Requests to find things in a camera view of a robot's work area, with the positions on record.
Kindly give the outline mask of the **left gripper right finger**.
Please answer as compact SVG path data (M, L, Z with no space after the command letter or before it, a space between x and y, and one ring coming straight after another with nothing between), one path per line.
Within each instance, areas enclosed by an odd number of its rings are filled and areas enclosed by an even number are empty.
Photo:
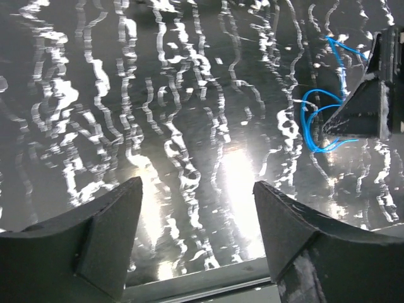
M255 183L254 200L282 302L403 301L403 225L360 229L264 181Z

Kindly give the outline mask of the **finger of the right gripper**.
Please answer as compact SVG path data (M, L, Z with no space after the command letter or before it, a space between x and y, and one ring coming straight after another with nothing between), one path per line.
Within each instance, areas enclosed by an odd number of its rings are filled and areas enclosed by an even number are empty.
M388 139L401 133L401 28L376 32L359 84L325 122L333 136Z

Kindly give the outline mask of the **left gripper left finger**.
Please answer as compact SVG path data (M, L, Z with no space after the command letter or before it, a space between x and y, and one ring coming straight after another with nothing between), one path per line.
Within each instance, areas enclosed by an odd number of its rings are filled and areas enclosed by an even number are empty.
M19 232L1 234L2 302L120 302L140 217L143 183Z

